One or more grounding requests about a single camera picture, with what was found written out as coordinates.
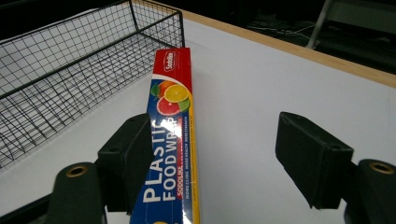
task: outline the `table surface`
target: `table surface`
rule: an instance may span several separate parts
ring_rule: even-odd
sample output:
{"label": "table surface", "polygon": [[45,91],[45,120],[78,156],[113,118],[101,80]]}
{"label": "table surface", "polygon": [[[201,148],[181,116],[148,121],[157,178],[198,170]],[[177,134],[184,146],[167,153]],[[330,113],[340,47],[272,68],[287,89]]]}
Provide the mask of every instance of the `table surface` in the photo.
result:
{"label": "table surface", "polygon": [[[396,78],[184,12],[191,48],[202,223],[344,223],[309,209],[275,156],[278,115],[305,116],[355,148],[354,162],[396,163]],[[150,75],[0,174],[0,216],[51,192],[65,166],[94,161],[146,111]],[[108,223],[128,223],[109,213]]]}

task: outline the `metal wire mesh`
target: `metal wire mesh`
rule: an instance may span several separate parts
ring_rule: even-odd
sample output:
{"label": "metal wire mesh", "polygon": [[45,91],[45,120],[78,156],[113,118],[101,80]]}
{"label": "metal wire mesh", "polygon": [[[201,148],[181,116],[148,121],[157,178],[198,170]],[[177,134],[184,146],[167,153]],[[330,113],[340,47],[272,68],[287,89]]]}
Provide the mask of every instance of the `metal wire mesh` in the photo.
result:
{"label": "metal wire mesh", "polygon": [[0,168],[150,72],[157,49],[184,47],[181,13],[134,1],[2,43]]}

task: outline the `cable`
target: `cable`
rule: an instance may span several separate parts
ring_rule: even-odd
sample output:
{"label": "cable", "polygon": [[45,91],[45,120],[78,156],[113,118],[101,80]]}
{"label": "cable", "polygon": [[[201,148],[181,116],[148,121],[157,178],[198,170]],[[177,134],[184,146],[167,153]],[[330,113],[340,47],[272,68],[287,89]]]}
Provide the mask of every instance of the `cable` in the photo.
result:
{"label": "cable", "polygon": [[250,25],[247,26],[247,28],[250,28],[250,29],[263,30],[263,31],[272,31],[272,32],[275,32],[277,34],[281,34],[281,35],[284,35],[284,36],[286,36],[286,35],[299,35],[299,36],[302,36],[302,37],[304,37],[306,39],[309,39],[309,37],[306,36],[306,35],[302,35],[299,32],[301,32],[302,30],[306,30],[306,29],[308,29],[310,27],[312,27],[312,25],[308,26],[308,27],[305,27],[305,28],[303,28],[303,29],[301,29],[299,31],[289,31],[289,30],[280,30],[280,29],[266,28],[266,27],[257,27],[257,26],[250,26]]}

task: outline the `brand logo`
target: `brand logo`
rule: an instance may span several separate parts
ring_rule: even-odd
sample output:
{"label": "brand logo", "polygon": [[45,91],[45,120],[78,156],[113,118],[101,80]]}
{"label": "brand logo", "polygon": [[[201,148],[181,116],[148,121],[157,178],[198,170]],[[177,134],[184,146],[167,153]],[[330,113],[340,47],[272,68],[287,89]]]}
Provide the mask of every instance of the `brand logo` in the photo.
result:
{"label": "brand logo", "polygon": [[165,53],[165,58],[163,59],[163,65],[165,72],[174,70],[175,68],[175,53],[173,51],[168,51]]}

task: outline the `citrus fruit image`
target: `citrus fruit image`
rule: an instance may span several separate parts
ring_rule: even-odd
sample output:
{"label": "citrus fruit image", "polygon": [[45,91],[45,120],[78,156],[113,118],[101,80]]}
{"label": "citrus fruit image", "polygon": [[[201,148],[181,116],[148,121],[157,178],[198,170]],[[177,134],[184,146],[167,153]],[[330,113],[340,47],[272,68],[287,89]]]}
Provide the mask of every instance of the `citrus fruit image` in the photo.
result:
{"label": "citrus fruit image", "polygon": [[175,84],[166,89],[163,97],[171,103],[179,103],[189,97],[189,91],[184,86]]}
{"label": "citrus fruit image", "polygon": [[159,87],[159,93],[158,93],[158,98],[162,98],[165,95],[165,91],[172,85],[175,85],[175,82],[173,81],[168,81],[165,80],[162,83],[160,83],[160,85],[158,85]]}
{"label": "citrus fruit image", "polygon": [[177,104],[178,104],[178,108],[180,109],[180,112],[186,112],[189,110],[191,102],[190,99],[187,98],[182,102],[178,102]]}
{"label": "citrus fruit image", "polygon": [[178,103],[171,103],[163,97],[157,103],[157,111],[164,116],[173,116],[180,112],[180,107]]}

